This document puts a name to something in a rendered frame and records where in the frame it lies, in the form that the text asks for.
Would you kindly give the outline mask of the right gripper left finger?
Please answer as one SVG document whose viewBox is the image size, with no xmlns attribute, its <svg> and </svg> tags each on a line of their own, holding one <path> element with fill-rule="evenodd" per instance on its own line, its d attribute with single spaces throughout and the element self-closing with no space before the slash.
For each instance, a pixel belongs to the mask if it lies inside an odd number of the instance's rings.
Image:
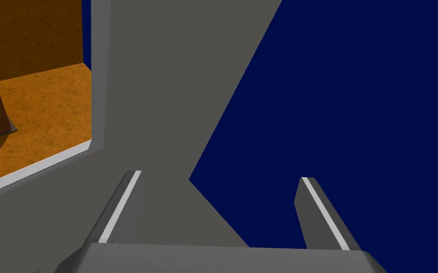
<svg viewBox="0 0 438 273">
<path fill-rule="evenodd" d="M 112 237 L 114 229 L 136 186 L 140 174 L 141 171 L 127 171 L 124 174 L 94 227 L 84 240 L 85 244 L 112 243 L 114 241 Z"/>
</svg>

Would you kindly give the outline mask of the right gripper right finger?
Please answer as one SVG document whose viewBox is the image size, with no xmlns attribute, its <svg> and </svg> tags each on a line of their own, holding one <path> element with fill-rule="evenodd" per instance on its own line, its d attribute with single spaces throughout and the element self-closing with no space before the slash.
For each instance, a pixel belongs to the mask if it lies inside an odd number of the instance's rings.
<svg viewBox="0 0 438 273">
<path fill-rule="evenodd" d="M 294 204 L 307 249 L 361 250 L 315 178 L 300 179 Z"/>
</svg>

